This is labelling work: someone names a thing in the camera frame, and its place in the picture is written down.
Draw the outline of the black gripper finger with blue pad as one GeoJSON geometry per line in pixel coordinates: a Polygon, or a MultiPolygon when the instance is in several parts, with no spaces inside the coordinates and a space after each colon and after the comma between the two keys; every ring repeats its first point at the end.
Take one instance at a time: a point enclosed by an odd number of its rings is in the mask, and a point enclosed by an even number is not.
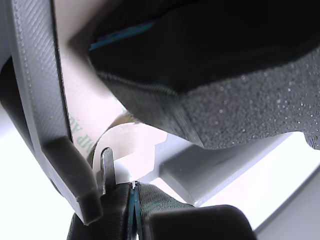
{"type": "Polygon", "coordinates": [[[320,147],[317,0],[125,0],[89,59],[138,120],[197,146],[302,132],[320,147]]]}

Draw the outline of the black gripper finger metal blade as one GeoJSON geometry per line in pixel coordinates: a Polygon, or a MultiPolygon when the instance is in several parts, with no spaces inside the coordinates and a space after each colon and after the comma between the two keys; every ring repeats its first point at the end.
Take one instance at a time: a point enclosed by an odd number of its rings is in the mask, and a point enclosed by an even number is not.
{"type": "Polygon", "coordinates": [[[106,147],[100,155],[103,216],[84,225],[73,215],[69,240],[131,240],[135,234],[144,239],[144,221],[148,214],[192,208],[155,185],[139,181],[116,184],[113,151],[106,147]]]}

